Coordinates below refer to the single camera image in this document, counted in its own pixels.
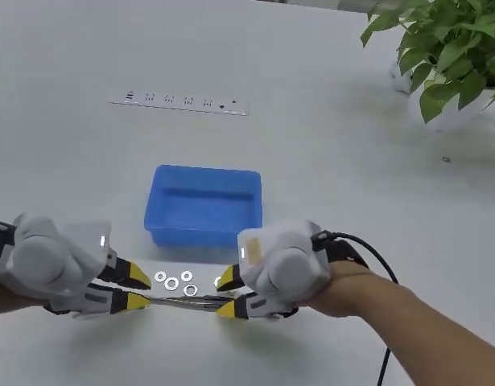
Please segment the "plant pot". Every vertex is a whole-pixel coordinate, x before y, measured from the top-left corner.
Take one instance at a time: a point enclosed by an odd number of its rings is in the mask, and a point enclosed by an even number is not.
[[[401,76],[397,63],[394,63],[390,69],[390,74],[393,77],[393,88],[399,92],[409,93],[411,87],[411,72],[407,72]],[[458,110],[459,95],[455,95],[443,108],[442,113],[433,118],[428,123],[423,120],[419,100],[424,91],[424,84],[421,84],[417,90],[410,94],[408,98],[408,113],[410,119],[415,121],[427,130],[438,133],[446,133],[456,131],[463,127],[467,122],[473,119],[485,106],[489,103],[495,90],[486,89],[472,103]]]

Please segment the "human hand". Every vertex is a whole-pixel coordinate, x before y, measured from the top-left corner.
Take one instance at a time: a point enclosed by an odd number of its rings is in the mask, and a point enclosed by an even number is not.
[[[309,306],[327,316],[344,318],[358,316],[364,291],[375,285],[393,285],[369,269],[351,261],[337,261],[329,265],[332,280],[316,296],[297,306]]]
[[[46,306],[47,304],[48,302],[44,300],[17,295],[0,284],[0,314],[30,306]]]

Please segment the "wrist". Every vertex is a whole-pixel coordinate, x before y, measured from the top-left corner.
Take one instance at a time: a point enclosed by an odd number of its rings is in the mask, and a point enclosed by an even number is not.
[[[370,314],[380,312],[385,305],[398,306],[410,301],[415,294],[390,280],[377,275],[364,277],[363,282],[353,293],[353,314],[367,319]]]

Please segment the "electrical outlet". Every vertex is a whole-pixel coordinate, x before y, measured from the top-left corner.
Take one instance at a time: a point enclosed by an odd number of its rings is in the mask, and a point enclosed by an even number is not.
[[[249,115],[249,103],[246,101],[210,96],[174,96],[163,92],[127,91],[112,96],[109,103],[203,113]]]

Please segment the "white table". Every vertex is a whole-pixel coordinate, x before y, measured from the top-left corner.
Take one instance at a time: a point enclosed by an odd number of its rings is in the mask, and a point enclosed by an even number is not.
[[[150,275],[191,269],[203,293],[222,267],[164,262],[175,255],[142,228],[154,170],[258,170],[266,223],[305,217],[365,238],[495,344],[495,131],[483,130],[495,111],[452,136],[408,125],[387,77],[401,32],[363,50],[365,25],[265,2],[0,2],[0,220],[108,219],[121,256]],[[251,114],[106,103],[126,88],[245,98]],[[309,310],[281,323],[162,307],[0,316],[0,385],[374,384],[383,351],[360,320]],[[386,384],[409,383],[392,359]]]

